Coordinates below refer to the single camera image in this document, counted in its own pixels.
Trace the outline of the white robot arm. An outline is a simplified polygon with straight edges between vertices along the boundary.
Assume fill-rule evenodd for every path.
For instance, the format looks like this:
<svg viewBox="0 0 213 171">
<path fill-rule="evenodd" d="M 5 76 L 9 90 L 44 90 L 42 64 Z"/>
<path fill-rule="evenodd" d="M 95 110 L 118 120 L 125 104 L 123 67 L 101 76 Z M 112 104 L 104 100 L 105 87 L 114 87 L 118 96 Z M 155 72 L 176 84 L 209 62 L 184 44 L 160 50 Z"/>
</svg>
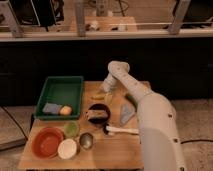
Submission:
<svg viewBox="0 0 213 171">
<path fill-rule="evenodd" d="M 129 74 L 127 62 L 111 61 L 102 83 L 105 92 L 120 81 L 137 103 L 137 119 L 144 171 L 187 171 L 176 112 L 170 101 Z"/>
</svg>

